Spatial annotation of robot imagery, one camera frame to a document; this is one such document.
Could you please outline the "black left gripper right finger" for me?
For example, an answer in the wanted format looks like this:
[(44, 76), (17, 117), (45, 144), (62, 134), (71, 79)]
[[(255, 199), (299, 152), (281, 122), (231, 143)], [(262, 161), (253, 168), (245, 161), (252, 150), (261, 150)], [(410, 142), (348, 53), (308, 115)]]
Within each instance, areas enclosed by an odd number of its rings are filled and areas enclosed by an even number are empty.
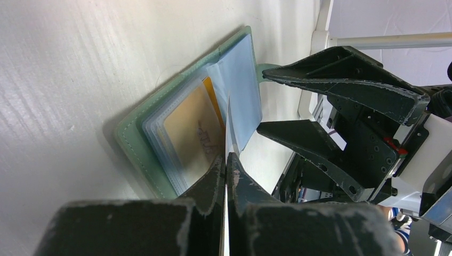
[(283, 203), (230, 153), (226, 163), (231, 255), (401, 255), (382, 212), (367, 203)]

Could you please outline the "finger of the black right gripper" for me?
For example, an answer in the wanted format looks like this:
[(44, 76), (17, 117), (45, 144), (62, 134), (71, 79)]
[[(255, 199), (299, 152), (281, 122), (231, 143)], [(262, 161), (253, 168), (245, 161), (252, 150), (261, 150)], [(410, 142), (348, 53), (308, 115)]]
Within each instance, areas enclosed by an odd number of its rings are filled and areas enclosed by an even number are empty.
[(401, 125), (415, 124), (430, 102), (420, 87), (350, 46), (330, 47), (262, 74), (279, 84), (361, 104)]
[(354, 202), (370, 200), (375, 186), (359, 174), (359, 166), (317, 122), (306, 120), (262, 122), (257, 132), (299, 154), (329, 176)]

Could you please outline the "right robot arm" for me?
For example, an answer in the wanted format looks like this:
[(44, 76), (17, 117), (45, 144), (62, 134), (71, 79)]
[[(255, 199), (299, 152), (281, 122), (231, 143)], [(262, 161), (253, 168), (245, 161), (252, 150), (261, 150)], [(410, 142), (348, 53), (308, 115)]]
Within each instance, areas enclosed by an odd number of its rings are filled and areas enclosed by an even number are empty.
[(324, 122), (258, 126), (295, 153), (274, 190), (278, 199), (293, 202), (312, 189), (327, 193), (327, 203), (396, 207), (451, 242), (451, 85), (410, 85), (350, 46), (264, 68), (262, 76), (332, 107)]

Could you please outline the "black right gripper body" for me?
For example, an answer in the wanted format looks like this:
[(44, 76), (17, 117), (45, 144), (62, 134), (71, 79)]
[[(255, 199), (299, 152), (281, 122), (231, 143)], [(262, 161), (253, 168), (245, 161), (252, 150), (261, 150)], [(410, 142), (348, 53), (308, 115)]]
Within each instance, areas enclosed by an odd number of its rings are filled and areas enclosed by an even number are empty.
[(365, 201), (378, 204), (401, 194), (392, 179), (398, 177), (429, 136), (425, 111), (417, 123), (400, 125), (387, 116), (339, 97), (327, 96), (332, 112), (327, 121), (346, 142), (345, 158), (358, 170), (358, 177), (371, 184)]

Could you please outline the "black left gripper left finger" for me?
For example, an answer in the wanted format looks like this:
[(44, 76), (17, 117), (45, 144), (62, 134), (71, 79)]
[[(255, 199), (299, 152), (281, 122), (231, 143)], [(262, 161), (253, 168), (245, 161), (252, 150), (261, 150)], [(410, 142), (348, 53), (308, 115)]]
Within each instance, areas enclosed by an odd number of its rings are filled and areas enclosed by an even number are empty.
[(53, 216), (36, 255), (219, 255), (225, 161), (176, 199), (75, 201)]

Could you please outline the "green leather card holder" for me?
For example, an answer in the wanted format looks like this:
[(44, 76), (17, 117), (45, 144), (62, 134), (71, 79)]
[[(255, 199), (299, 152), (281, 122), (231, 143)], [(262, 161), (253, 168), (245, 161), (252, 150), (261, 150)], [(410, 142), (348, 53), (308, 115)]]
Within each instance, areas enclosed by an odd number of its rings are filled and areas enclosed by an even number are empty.
[(174, 199), (214, 158), (242, 152), (263, 114), (262, 71), (243, 27), (186, 67), (119, 122), (114, 132), (154, 198)]

